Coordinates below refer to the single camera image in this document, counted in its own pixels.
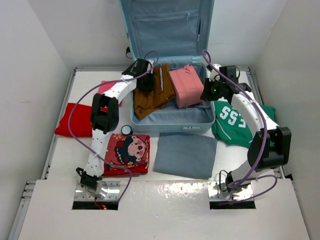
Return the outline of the brown trousers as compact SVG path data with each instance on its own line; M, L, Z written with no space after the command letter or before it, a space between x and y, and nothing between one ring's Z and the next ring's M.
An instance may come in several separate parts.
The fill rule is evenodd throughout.
M175 89L169 74L170 66L165 63L155 67L155 87L151 92L136 88L133 91L133 109L138 119L142 120L147 115L164 108L176 96Z

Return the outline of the pink cosmetic case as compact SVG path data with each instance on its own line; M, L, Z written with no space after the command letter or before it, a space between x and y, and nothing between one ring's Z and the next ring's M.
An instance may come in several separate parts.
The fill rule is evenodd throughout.
M204 85L192 65L170 70L169 75L175 90L175 101L179 109L187 108L202 102Z

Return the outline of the green lettered jersey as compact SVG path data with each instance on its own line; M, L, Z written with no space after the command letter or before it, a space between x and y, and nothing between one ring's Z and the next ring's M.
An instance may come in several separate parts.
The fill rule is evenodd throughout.
M218 141L226 145L249 148L253 135L241 114L227 101L214 102L215 121L211 131Z

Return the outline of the light blue suitcase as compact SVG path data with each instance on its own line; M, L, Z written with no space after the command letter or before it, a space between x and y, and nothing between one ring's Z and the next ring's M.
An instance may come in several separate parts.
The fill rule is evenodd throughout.
M157 61L154 83L132 93L133 130L208 131L215 112L200 99L207 77L202 50L208 46L214 2L122 0L120 9L132 57Z

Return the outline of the red cartoon print cloth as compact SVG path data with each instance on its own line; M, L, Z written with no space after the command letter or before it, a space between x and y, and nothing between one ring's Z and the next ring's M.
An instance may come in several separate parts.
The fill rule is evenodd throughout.
M150 136L144 134L116 134L110 136L105 160L122 169L104 165L105 177L128 176L129 169L133 175L148 173L150 163Z

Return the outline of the plain red cloth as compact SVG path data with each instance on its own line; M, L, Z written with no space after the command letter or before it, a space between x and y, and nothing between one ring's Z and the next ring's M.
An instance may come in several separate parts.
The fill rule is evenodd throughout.
M62 119L59 121L58 127L54 133L58 136L71 138L68 128L68 120L75 103L68 103ZM92 137L92 124L90 121L92 107L88 105L78 104L73 111L70 127L73 134L77 138L90 138Z

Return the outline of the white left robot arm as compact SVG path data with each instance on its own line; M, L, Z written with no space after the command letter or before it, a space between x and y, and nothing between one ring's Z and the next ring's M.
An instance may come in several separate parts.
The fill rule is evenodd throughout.
M119 103L142 83L142 78L150 76L156 61L137 59L122 72L119 80L112 80L114 85L103 93L96 93L92 99L90 122L92 141L88 146L74 134L72 137L89 150L89 157L84 168L77 168L80 184L91 191L97 191L103 178L105 160L103 150L107 149L109 137L119 123Z

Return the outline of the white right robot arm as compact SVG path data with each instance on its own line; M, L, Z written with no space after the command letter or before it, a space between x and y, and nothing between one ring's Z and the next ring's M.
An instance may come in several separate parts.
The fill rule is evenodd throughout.
M205 79L200 98L204 101L227 100L241 114L253 137L247 160L226 176L226 188L231 191L258 179L264 171L286 165L292 133L288 127L280 127L265 113L246 83L238 82L235 66L208 66L216 75Z

